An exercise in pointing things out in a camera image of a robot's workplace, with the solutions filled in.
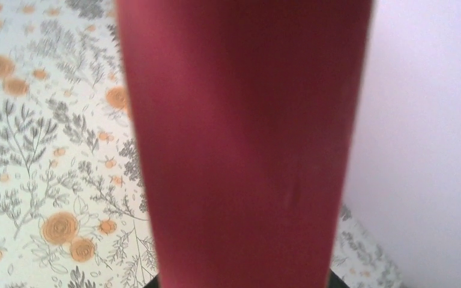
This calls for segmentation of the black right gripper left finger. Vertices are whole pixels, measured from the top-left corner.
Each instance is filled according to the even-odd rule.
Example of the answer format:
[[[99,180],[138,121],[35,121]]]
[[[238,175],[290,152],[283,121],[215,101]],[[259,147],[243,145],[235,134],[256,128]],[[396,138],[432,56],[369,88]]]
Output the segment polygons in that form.
[[[148,283],[146,283],[146,285],[143,286],[143,288],[160,288],[158,275],[156,275]]]

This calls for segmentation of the pink wooden picture frame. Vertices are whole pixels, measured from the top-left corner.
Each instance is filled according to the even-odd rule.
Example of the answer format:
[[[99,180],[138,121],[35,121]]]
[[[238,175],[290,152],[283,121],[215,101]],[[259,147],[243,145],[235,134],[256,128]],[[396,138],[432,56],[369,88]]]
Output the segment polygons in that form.
[[[161,287],[325,287],[372,1],[117,1]]]

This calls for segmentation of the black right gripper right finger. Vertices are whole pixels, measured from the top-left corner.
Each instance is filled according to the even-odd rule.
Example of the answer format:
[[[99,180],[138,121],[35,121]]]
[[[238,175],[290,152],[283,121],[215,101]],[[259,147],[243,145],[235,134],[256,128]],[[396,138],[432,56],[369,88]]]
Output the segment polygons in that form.
[[[327,288],[349,288],[349,286],[330,270],[328,273]]]

